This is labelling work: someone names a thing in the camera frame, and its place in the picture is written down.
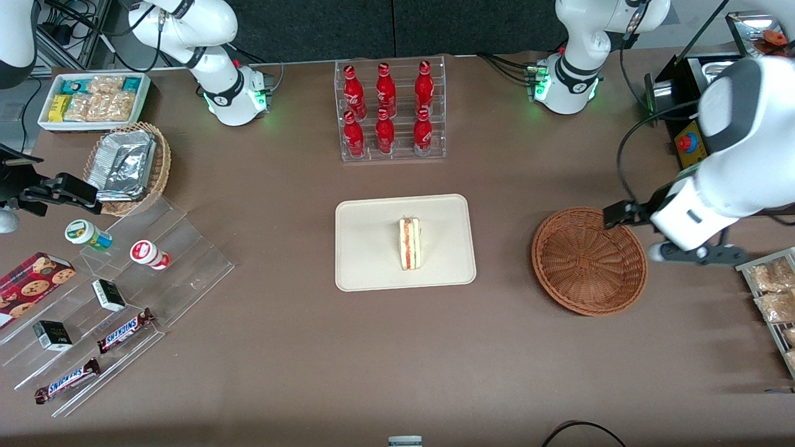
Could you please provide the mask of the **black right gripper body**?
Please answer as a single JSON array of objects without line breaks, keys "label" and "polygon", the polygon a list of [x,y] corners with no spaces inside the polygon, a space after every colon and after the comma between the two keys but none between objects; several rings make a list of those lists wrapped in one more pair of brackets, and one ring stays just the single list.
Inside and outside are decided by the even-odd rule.
[{"label": "black right gripper body", "polygon": [[42,176],[34,169],[34,164],[42,162],[37,156],[24,155],[1,145],[1,204],[3,207],[17,209],[19,196],[49,196],[57,204],[52,194],[52,179]]}]

